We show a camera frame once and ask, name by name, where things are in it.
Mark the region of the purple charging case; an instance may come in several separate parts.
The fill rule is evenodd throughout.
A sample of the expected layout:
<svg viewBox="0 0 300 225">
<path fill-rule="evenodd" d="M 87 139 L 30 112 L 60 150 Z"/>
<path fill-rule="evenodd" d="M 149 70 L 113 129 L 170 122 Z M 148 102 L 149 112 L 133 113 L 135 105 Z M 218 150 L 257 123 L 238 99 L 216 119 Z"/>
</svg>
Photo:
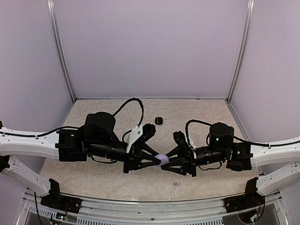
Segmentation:
<svg viewBox="0 0 300 225">
<path fill-rule="evenodd" d="M 157 165 L 157 167 L 161 167 L 162 165 L 169 163 L 169 157 L 167 155 L 157 154 L 155 158 L 160 160 L 160 163 Z"/>
</svg>

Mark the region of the black charging case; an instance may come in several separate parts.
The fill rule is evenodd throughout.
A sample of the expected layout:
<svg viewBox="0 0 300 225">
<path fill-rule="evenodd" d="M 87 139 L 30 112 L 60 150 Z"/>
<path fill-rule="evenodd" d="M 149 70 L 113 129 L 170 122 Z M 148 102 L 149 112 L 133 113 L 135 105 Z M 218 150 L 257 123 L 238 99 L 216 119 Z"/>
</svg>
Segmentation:
<svg viewBox="0 0 300 225">
<path fill-rule="evenodd" d="M 156 125 L 162 125 L 163 124 L 163 118 L 162 117 L 156 117 L 155 118 L 155 124 Z"/>
</svg>

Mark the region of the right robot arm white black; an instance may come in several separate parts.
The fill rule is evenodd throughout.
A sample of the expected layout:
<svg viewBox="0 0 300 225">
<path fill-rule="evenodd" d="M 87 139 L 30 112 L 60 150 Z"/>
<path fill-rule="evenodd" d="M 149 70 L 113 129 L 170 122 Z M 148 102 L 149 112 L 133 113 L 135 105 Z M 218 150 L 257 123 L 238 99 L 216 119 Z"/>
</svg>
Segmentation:
<svg viewBox="0 0 300 225">
<path fill-rule="evenodd" d="M 209 124 L 207 145 L 196 148 L 188 134 L 188 121 L 185 132 L 174 132 L 177 147 L 167 156 L 169 162 L 161 169 L 181 175 L 196 176 L 196 169 L 202 165 L 225 163 L 232 171 L 245 171 L 263 165 L 286 163 L 282 168 L 249 180 L 240 204 L 250 208 L 258 200 L 258 194 L 267 196 L 277 189 L 287 186 L 300 176 L 300 139 L 299 137 L 271 142 L 256 143 L 242 140 L 234 135 L 234 128 L 218 122 Z"/>
</svg>

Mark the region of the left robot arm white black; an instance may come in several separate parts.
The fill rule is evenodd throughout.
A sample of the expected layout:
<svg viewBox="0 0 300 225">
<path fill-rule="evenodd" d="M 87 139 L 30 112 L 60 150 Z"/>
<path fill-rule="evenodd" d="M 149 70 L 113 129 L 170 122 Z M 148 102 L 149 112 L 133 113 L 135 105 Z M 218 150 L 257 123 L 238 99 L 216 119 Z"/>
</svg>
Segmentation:
<svg viewBox="0 0 300 225">
<path fill-rule="evenodd" d="M 152 124 L 133 128 L 128 141 L 120 141 L 114 133 L 116 119 L 107 112 L 88 114 L 79 128 L 62 127 L 46 133 L 0 129 L 0 172 L 22 181 L 37 196 L 47 196 L 53 207 L 62 208 L 66 199 L 58 182 L 34 172 L 17 158 L 38 156 L 60 162 L 85 162 L 100 157 L 123 163 L 123 172 L 159 165 L 158 153 L 146 142 L 155 134 Z"/>
</svg>

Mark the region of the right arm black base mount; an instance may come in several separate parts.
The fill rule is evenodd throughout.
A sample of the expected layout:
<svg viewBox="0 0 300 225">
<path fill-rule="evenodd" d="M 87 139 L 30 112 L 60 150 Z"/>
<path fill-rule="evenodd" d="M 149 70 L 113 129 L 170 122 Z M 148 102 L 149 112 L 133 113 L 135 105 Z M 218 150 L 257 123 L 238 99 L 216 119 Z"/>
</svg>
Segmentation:
<svg viewBox="0 0 300 225">
<path fill-rule="evenodd" d="M 246 210 L 265 204 L 265 196 L 260 195 L 257 192 L 257 181 L 258 177 L 248 180 L 243 194 L 227 197 L 223 200 L 227 213 Z"/>
</svg>

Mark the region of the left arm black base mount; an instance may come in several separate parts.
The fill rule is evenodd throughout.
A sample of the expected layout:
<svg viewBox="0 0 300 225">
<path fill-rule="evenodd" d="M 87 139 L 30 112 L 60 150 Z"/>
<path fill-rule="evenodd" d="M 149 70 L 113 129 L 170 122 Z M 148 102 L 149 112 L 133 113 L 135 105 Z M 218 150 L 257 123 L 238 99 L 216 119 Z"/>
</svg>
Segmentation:
<svg viewBox="0 0 300 225">
<path fill-rule="evenodd" d="M 41 204 L 49 208 L 64 211 L 66 213 L 79 213 L 82 199 L 62 195 L 60 193 L 60 185 L 54 179 L 49 179 L 50 189 L 46 196 L 41 197 Z"/>
</svg>

